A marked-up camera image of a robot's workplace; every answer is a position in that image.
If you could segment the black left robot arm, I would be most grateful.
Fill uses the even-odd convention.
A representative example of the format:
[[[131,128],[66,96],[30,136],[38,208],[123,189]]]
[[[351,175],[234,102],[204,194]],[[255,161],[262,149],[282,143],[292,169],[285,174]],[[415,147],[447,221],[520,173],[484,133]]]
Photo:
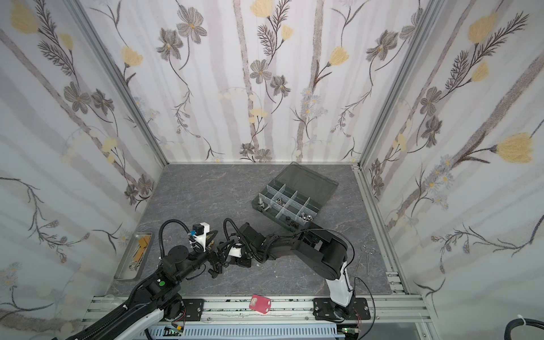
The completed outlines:
[[[165,251],[164,229],[172,223],[182,227],[191,249],[177,245]],[[69,338],[132,339],[162,320],[165,311],[181,310],[183,300],[178,294],[181,283],[206,263],[215,263],[215,254],[208,249],[208,245],[217,234],[206,222],[195,224],[192,228],[177,219],[163,222],[157,236],[160,250],[157,269],[141,280],[114,310]]]

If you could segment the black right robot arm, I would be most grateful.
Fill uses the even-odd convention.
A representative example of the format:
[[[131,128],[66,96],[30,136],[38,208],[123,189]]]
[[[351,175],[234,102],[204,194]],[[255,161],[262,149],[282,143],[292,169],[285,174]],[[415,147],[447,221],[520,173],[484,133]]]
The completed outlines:
[[[224,266],[249,268],[253,260],[265,263],[296,256],[326,280],[330,299],[337,307],[345,310],[354,302],[347,268],[354,260],[355,249],[341,233],[311,222],[309,228],[290,235],[264,236],[248,223],[239,228],[230,218],[224,220],[223,231],[227,241],[218,247],[218,252]]]

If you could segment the pink plastic card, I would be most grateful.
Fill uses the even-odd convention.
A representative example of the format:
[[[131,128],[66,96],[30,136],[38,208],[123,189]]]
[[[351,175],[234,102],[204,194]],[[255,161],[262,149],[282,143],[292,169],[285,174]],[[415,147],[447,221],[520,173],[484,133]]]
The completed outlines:
[[[264,296],[253,295],[249,301],[249,309],[266,315],[271,310],[271,299]]]

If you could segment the clear compartment organizer box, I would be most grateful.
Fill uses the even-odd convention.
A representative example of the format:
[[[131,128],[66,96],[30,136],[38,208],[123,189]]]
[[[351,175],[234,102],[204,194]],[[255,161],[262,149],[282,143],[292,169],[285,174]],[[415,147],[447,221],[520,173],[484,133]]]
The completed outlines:
[[[252,200],[252,208],[295,232],[315,220],[338,185],[337,181],[292,162]]]

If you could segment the metal tray with tools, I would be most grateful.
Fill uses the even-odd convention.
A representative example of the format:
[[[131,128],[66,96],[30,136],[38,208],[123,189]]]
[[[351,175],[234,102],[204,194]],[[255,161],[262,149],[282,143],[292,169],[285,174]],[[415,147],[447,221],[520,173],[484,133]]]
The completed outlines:
[[[153,232],[150,231],[134,233],[128,241],[127,248],[113,277],[115,281],[134,281],[141,276],[153,236]]]

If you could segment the steel surgical scissors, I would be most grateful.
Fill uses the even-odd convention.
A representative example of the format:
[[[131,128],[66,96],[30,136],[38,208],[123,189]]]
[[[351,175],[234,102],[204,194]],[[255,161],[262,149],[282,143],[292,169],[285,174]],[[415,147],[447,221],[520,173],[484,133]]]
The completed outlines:
[[[371,273],[372,260],[376,249],[372,246],[362,245],[355,248],[354,268],[351,274],[358,277],[367,277]]]

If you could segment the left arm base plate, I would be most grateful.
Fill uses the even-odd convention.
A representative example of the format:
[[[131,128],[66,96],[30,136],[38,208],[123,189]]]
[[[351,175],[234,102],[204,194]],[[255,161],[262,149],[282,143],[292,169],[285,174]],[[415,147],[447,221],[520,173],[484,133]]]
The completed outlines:
[[[204,299],[174,298],[164,309],[164,319],[168,322],[199,322],[204,310]]]

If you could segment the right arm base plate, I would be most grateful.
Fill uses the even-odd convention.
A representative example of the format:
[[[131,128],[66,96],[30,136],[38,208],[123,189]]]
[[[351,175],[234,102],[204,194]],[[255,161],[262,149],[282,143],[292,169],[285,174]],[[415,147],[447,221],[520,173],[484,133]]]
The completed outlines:
[[[313,315],[316,320],[335,323],[372,318],[367,300],[361,297],[353,297],[347,307],[333,303],[330,298],[316,297],[313,299]]]

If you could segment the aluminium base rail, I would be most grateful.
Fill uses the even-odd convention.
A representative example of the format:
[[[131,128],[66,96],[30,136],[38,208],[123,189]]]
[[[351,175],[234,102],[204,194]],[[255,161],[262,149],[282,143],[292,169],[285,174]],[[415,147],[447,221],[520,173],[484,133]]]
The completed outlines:
[[[367,302],[348,322],[362,323],[430,323],[432,314],[418,295],[378,295],[360,297]],[[266,314],[250,308],[250,297],[202,296],[203,306],[197,309],[198,324],[301,324],[314,322],[322,307],[314,303],[315,296],[271,296]]]

